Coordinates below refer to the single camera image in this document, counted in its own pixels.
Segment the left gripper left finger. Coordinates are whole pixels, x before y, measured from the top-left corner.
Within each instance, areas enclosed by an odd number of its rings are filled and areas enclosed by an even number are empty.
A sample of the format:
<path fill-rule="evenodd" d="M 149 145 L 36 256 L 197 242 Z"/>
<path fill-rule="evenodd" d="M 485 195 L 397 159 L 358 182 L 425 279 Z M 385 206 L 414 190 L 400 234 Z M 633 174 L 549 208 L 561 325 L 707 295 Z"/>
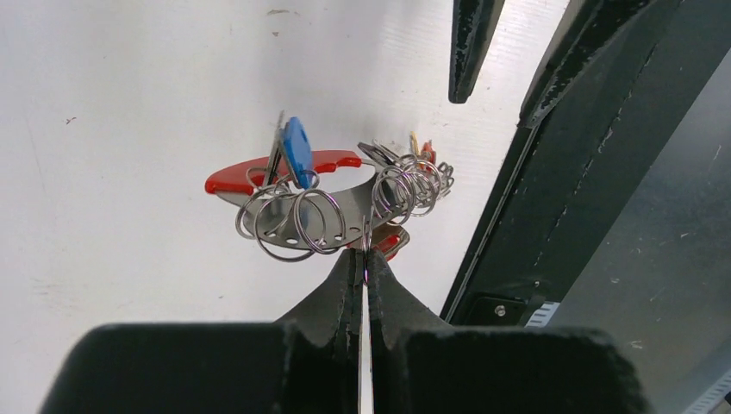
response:
<path fill-rule="evenodd" d="M 344 249 L 325 280 L 279 318 L 285 327 L 282 413 L 356 413 L 364 255 Z"/>

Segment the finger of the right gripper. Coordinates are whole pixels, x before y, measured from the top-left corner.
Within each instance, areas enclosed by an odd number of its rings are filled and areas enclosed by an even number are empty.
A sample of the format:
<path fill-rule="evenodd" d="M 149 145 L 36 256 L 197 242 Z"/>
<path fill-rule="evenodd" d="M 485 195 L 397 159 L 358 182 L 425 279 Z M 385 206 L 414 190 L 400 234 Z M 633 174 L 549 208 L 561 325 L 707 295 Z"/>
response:
<path fill-rule="evenodd" d="M 504 0 L 454 0 L 448 100 L 464 104 L 473 93 L 495 34 Z"/>
<path fill-rule="evenodd" d="M 545 65 L 536 72 L 518 125 L 534 128 L 565 97 L 609 44 L 652 3 L 650 1 L 583 1 Z"/>

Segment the key organizer with red handle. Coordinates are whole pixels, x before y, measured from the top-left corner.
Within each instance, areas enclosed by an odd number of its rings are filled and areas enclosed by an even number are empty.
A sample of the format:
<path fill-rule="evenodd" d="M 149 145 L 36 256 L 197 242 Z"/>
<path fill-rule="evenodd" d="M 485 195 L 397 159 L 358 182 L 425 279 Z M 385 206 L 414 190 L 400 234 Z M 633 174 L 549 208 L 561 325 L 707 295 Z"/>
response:
<path fill-rule="evenodd" d="M 379 141 L 357 151 L 314 150 L 315 177 L 308 190 L 295 186 L 282 149 L 280 114 L 266 157 L 212 173 L 204 190 L 237 208 L 234 228 L 270 257 L 299 262 L 337 253 L 362 237 L 365 225 L 400 225 L 430 214 L 453 187 L 453 166 L 437 162 L 431 142 L 409 136 L 398 152 Z"/>

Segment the key with red tag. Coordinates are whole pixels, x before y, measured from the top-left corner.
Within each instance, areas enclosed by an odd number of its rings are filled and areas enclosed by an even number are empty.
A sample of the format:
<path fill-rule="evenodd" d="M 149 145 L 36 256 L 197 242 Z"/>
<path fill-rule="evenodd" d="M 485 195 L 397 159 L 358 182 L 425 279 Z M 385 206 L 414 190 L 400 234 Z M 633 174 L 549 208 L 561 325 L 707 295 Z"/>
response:
<path fill-rule="evenodd" d="M 368 222 L 364 222 L 364 225 L 365 239 L 360 237 L 347 244 L 347 248 L 363 250 L 365 263 L 373 251 L 379 251 L 386 260 L 391 260 L 410 241 L 408 231 L 400 225 L 386 223 L 375 228 Z"/>

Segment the blue key tag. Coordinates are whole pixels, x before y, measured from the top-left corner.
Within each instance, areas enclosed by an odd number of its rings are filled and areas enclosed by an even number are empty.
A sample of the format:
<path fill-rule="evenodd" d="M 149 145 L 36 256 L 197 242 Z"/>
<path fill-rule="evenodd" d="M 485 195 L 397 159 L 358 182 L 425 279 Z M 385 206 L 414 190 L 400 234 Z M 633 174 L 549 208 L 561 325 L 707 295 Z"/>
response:
<path fill-rule="evenodd" d="M 315 177 L 314 155 L 303 123 L 297 116 L 285 124 L 281 142 L 292 181 L 297 188 L 308 190 Z"/>

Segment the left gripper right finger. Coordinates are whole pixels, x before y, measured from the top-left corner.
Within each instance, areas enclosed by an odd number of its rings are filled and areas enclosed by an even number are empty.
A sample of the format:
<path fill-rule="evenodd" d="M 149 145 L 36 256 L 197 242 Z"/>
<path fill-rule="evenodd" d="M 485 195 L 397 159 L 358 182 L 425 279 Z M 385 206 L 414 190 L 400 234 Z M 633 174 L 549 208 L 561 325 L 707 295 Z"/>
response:
<path fill-rule="evenodd" d="M 376 413 L 428 413 L 439 333 L 449 325 L 396 278 L 382 252 L 365 260 L 371 345 L 372 402 Z"/>

